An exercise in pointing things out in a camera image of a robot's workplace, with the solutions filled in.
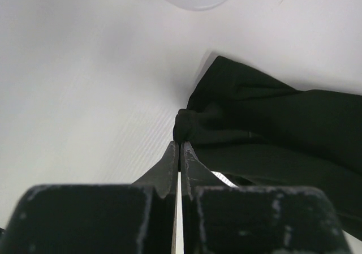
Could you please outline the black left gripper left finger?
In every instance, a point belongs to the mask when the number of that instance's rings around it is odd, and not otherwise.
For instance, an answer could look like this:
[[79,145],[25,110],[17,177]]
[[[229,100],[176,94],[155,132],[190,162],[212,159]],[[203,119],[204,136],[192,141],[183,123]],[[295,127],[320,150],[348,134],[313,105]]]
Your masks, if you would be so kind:
[[178,185],[179,146],[171,141],[161,159],[144,173],[134,186],[152,186],[160,198],[176,195]]

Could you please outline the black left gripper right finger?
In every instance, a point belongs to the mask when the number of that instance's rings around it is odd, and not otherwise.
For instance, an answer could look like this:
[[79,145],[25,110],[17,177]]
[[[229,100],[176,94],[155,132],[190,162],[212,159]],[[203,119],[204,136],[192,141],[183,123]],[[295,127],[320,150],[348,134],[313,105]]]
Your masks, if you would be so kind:
[[227,187],[198,158],[189,142],[180,149],[182,198],[193,200],[197,187]]

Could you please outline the black t-shirt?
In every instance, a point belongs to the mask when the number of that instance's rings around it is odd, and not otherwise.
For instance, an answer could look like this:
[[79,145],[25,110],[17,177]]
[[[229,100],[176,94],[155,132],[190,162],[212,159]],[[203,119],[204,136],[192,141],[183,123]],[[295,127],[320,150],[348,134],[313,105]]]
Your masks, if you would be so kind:
[[361,238],[361,96],[299,91],[218,56],[178,111],[173,138],[234,183],[322,190]]

